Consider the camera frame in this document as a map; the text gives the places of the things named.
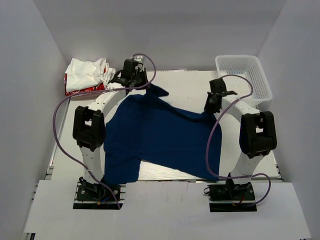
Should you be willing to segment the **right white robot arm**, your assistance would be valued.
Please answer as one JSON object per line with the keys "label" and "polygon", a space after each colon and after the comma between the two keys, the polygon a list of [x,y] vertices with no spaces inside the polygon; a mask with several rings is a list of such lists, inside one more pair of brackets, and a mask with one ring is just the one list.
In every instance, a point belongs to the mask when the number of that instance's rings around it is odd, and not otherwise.
{"label": "right white robot arm", "polygon": [[[233,75],[244,80],[249,85],[250,92],[243,96],[233,90],[227,90],[224,78],[229,75],[216,78],[209,82],[210,92],[206,99],[204,110],[210,114],[222,111],[217,118],[209,134],[205,150],[205,166],[207,171],[214,177],[222,180],[233,180],[225,188],[226,195],[236,200],[244,193],[242,184],[250,182],[260,161],[277,147],[277,136],[274,115],[270,111],[260,111],[248,105],[244,99],[253,94],[252,84],[243,76]],[[209,164],[209,150],[213,134],[221,120],[230,113],[239,123],[239,146],[240,156],[234,169],[228,176],[214,173]]]}

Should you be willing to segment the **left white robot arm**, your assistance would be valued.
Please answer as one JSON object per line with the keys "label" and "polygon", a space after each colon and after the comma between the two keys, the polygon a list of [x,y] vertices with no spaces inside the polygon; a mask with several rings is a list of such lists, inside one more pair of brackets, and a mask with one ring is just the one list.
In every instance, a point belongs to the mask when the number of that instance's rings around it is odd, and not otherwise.
{"label": "left white robot arm", "polygon": [[[136,88],[147,82],[143,56],[135,55],[125,60],[123,69],[110,80],[109,87]],[[96,200],[103,198],[106,193],[106,187],[99,183],[104,179],[100,148],[106,138],[105,117],[129,92],[129,90],[105,92],[89,105],[78,106],[75,109],[72,137],[76,140],[83,163],[88,168],[84,171],[83,180],[91,184],[88,193]]]}

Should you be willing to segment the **blue t shirt with print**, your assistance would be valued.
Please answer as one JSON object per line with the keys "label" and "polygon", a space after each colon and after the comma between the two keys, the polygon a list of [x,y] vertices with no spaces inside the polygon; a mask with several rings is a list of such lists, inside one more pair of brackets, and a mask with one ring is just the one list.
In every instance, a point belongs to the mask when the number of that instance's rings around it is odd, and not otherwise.
{"label": "blue t shirt with print", "polygon": [[222,130],[206,112],[176,108],[159,92],[127,96],[105,125],[104,181],[136,182],[141,161],[216,180]]}

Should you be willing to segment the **white and red t shirt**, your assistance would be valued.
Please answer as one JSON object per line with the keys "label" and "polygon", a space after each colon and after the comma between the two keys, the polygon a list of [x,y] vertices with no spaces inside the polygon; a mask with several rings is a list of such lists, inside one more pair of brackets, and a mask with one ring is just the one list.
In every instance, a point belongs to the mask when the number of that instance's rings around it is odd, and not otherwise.
{"label": "white and red t shirt", "polygon": [[105,90],[115,73],[116,69],[110,67],[106,58],[96,61],[72,58],[64,73],[65,95]]}

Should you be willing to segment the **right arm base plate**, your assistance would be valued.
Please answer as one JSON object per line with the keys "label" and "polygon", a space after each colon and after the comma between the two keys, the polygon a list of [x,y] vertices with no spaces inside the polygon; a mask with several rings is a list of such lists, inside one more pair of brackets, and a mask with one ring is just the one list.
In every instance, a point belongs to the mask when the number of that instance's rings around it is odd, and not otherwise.
{"label": "right arm base plate", "polygon": [[256,212],[256,198],[252,185],[233,193],[225,184],[210,184],[203,193],[208,196],[211,213]]}

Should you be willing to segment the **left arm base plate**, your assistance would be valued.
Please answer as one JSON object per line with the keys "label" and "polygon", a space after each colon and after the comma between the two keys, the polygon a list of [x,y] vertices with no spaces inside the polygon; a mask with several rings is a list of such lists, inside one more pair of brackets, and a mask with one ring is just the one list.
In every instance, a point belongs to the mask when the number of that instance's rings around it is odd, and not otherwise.
{"label": "left arm base plate", "polygon": [[115,195],[118,207],[111,192],[107,189],[103,189],[100,193],[92,192],[86,189],[84,186],[77,183],[75,197],[73,201],[74,210],[119,210],[126,196],[126,185],[110,185],[109,186]]}

